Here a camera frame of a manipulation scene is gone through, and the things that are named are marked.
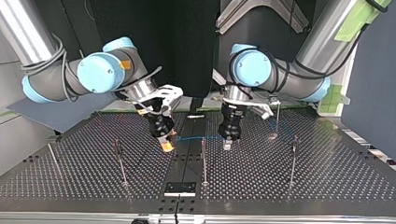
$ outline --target vertical pin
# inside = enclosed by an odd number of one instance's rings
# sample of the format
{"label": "vertical pin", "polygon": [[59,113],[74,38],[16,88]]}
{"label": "vertical pin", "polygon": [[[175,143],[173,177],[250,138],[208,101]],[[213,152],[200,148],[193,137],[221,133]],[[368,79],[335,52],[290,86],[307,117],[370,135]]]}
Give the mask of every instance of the vertical pin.
{"label": "vertical pin", "polygon": [[119,138],[116,138],[114,141],[114,153],[115,153],[115,157],[116,160],[120,163],[120,168],[121,168],[121,172],[122,172],[122,177],[123,177],[123,186],[128,186],[128,180],[126,179],[126,174],[125,174],[125,169],[123,166],[123,162],[122,162],[122,155],[123,155],[123,150],[121,147],[121,142]]}
{"label": "vertical pin", "polygon": [[203,138],[202,141],[202,146],[201,146],[201,150],[202,150],[202,157],[203,157],[203,161],[204,161],[204,183],[202,183],[204,186],[209,185],[209,183],[207,182],[207,175],[206,175],[206,140]]}

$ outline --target blue cable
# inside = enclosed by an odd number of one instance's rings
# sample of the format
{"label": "blue cable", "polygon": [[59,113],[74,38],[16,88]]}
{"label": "blue cable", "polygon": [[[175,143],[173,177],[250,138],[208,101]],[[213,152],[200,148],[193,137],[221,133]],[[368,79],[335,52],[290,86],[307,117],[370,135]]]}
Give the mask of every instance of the blue cable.
{"label": "blue cable", "polygon": [[218,139],[221,138],[221,136],[194,136],[194,137],[179,137],[177,140],[178,141],[188,141],[188,140],[194,140],[194,139]]}

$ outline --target dark background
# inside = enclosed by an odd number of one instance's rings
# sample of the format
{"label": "dark background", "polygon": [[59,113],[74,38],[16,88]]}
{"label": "dark background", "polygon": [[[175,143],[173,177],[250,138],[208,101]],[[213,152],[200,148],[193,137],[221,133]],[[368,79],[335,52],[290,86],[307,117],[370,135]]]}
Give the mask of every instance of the dark background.
{"label": "dark background", "polygon": [[[249,43],[292,61],[307,34],[295,34],[271,8],[257,7],[225,35],[217,36],[216,19],[230,0],[35,0],[51,32],[59,36],[69,60],[101,50],[129,36],[149,71],[162,65],[159,85],[169,83],[184,95],[206,97],[213,67],[226,75],[231,46]],[[316,0],[296,1],[310,23]]]}

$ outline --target silver arm tube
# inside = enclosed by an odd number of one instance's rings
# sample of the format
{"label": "silver arm tube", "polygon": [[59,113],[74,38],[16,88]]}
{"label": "silver arm tube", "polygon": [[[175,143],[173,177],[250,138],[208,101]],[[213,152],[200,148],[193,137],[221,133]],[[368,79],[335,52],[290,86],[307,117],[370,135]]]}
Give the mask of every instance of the silver arm tube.
{"label": "silver arm tube", "polygon": [[[338,66],[338,64],[336,64],[340,61],[338,59],[350,49],[353,41],[336,41],[335,37],[356,2],[357,0],[332,0],[328,3],[312,32],[300,49],[295,59],[298,63],[294,62],[290,64],[290,71],[292,73],[308,77],[318,76],[305,71],[299,63],[320,73],[328,73],[335,66]],[[282,60],[277,60],[277,62],[286,68],[286,62]],[[282,69],[278,71],[279,86],[285,76],[285,71]],[[285,86],[280,92],[297,99],[305,99],[319,90],[324,80],[324,78],[305,79],[289,75]],[[271,76],[261,85],[261,88],[271,91],[275,88],[275,82],[275,68],[273,67]]]}
{"label": "silver arm tube", "polygon": [[335,37],[356,2],[357,0],[330,1],[305,40],[296,61],[315,71],[329,72],[348,47],[349,42],[337,41]]}
{"label": "silver arm tube", "polygon": [[31,0],[0,0],[0,30],[23,66],[46,61],[56,51],[52,35]]}

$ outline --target cable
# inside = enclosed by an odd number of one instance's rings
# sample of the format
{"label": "cable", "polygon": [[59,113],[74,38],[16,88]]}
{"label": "cable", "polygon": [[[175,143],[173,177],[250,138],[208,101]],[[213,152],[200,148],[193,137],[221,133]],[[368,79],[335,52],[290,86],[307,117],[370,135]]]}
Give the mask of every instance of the cable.
{"label": "cable", "polygon": [[260,49],[260,51],[269,58],[271,64],[275,68],[275,85],[274,85],[274,88],[271,91],[268,91],[269,93],[274,93],[275,91],[278,91],[278,86],[277,85],[278,85],[278,82],[279,82],[279,68],[276,66],[276,58],[267,49]]}
{"label": "cable", "polygon": [[149,78],[149,77],[152,77],[152,76],[156,75],[157,73],[161,72],[161,70],[163,70],[163,67],[162,66],[158,66],[152,73],[147,73],[147,74],[139,77],[138,79],[135,79],[134,81],[119,87],[118,89],[116,89],[114,91],[125,90],[127,87],[129,87],[131,85],[134,85],[136,82],[139,82],[139,81],[141,81],[141,80],[143,80],[145,78]]}
{"label": "cable", "polygon": [[88,10],[87,7],[87,0],[84,1],[84,7],[85,7],[85,12],[87,12],[88,16],[91,18],[91,20],[95,21],[95,18],[93,16],[91,16],[90,11]]}
{"label": "cable", "polygon": [[244,90],[242,89],[242,87],[245,87],[245,86],[244,86],[244,85],[241,85],[241,84],[238,84],[238,83],[235,81],[235,77],[234,77],[234,73],[233,73],[233,62],[235,61],[235,59],[236,59],[239,55],[241,55],[243,52],[248,51],[248,50],[257,50],[257,48],[247,48],[247,49],[239,50],[238,52],[236,52],[236,53],[233,55],[233,57],[231,57],[231,60],[230,60],[230,62],[228,63],[228,70],[229,70],[229,72],[230,72],[230,77],[231,77],[231,80],[233,81],[233,83],[228,83],[228,82],[227,82],[227,84],[232,84],[232,85],[236,86],[242,93],[244,93],[244,94],[248,97],[249,100],[252,100],[253,97],[252,97],[247,91],[244,91]]}
{"label": "cable", "polygon": [[359,43],[359,40],[361,39],[361,35],[363,34],[363,32],[367,29],[368,24],[364,24],[361,27],[361,32],[358,34],[358,36],[356,37],[355,41],[353,42],[352,47],[350,48],[349,52],[347,53],[346,57],[344,58],[344,60],[338,65],[338,67],[336,67],[333,71],[331,71],[330,73],[320,73],[318,71],[315,71],[313,69],[310,69],[308,67],[305,67],[304,65],[302,65],[300,62],[298,62],[297,60],[295,61],[300,67],[302,67],[305,71],[312,73],[314,75],[317,75],[318,77],[309,77],[309,76],[304,76],[301,74],[297,74],[297,73],[293,73],[291,72],[289,69],[284,68],[281,64],[276,63],[277,66],[282,69],[285,72],[289,72],[290,75],[296,76],[296,77],[300,77],[300,78],[305,78],[305,79],[323,79],[325,77],[329,77],[334,75],[335,73],[337,73],[346,63],[347,60],[349,59],[350,55],[352,54],[353,50],[356,48],[356,46]]}
{"label": "cable", "polygon": [[290,19],[289,19],[289,34],[290,34],[290,47],[291,47],[291,33],[292,33],[292,26],[291,23],[293,22],[293,14],[294,14],[294,9],[296,8],[296,0],[293,0],[293,3],[291,4],[291,10],[290,10]]}
{"label": "cable", "polygon": [[[78,77],[76,74],[72,72],[70,69],[70,65],[67,61],[67,51],[64,48],[64,43],[62,40],[55,34],[52,34],[53,37],[58,41],[58,49],[55,51],[55,53],[46,61],[38,63],[33,66],[23,66],[21,68],[22,71],[26,72],[26,75],[28,77],[30,76],[36,76],[49,68],[51,65],[53,65],[56,61],[58,61],[62,57],[62,65],[61,65],[61,80],[62,80],[62,87],[64,89],[64,96],[69,100],[70,102],[75,102],[78,99],[79,94],[73,90],[73,88],[70,86],[70,84],[67,81],[66,77],[66,71],[74,77],[76,80],[78,80]],[[72,96],[70,96],[70,92],[73,92],[76,97],[73,99]]]}
{"label": "cable", "polygon": [[130,95],[128,95],[126,92],[120,91],[120,94],[122,94],[122,95],[128,97],[129,99],[132,100],[132,103],[133,103],[133,104],[137,104],[137,105],[142,106],[143,109],[147,110],[150,114],[153,114],[153,115],[162,115],[162,114],[163,114],[163,112],[162,112],[162,111],[163,111],[163,108],[166,108],[166,107],[164,106],[164,107],[161,108],[160,111],[157,112],[157,111],[154,111],[154,110],[152,110],[151,108],[148,108],[147,106],[143,105],[143,104],[140,103],[138,100],[136,100],[135,98],[133,98],[133,97],[131,97]]}

